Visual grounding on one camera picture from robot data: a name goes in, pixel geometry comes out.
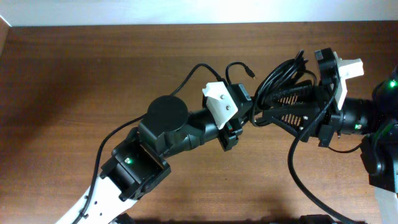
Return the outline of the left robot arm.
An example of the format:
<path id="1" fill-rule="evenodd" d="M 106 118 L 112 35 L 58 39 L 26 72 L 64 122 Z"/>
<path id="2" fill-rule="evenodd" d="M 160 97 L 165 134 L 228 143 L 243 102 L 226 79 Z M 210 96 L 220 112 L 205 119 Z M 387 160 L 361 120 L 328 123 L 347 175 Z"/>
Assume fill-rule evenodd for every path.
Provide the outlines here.
<path id="1" fill-rule="evenodd" d="M 137 119 L 138 127 L 95 168 L 90 187 L 58 222 L 114 223 L 170 174 L 168 157 L 214 139 L 225 151 L 237 145 L 251 98 L 219 94 L 203 102 L 203 109 L 189 112 L 176 96 L 156 98 Z"/>

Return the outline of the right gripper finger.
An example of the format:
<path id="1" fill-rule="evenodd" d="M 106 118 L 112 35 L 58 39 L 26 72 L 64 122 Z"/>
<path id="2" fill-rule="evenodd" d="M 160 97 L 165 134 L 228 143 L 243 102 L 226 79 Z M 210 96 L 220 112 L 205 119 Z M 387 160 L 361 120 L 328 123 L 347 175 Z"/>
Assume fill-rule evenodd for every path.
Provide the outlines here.
<path id="1" fill-rule="evenodd" d="M 296 104 L 272 107 L 262 112 L 261 124 L 275 124 L 297 137 L 320 111 L 316 104 Z"/>
<path id="2" fill-rule="evenodd" d="M 278 108 L 303 102 L 310 98 L 313 87 L 310 80 L 305 80 L 280 90 L 272 91 L 261 100 L 261 109 Z"/>

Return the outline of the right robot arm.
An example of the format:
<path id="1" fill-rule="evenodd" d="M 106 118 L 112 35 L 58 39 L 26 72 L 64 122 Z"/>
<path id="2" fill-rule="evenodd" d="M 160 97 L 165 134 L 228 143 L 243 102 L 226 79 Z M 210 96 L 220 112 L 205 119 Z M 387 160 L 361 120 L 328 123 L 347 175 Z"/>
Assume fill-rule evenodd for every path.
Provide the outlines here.
<path id="1" fill-rule="evenodd" d="M 293 165 L 294 152 L 298 142 L 310 136 L 328 147 L 334 133 L 362 135 L 357 148 L 375 188 L 382 221 L 397 223 L 397 74 L 378 84 L 371 100 L 345 98 L 337 69 L 321 74 L 318 86 L 290 83 L 266 95 L 261 123 L 274 123 L 295 137 L 288 154 L 293 180 L 312 202 L 343 223 L 353 220 L 316 198 L 301 182 Z"/>

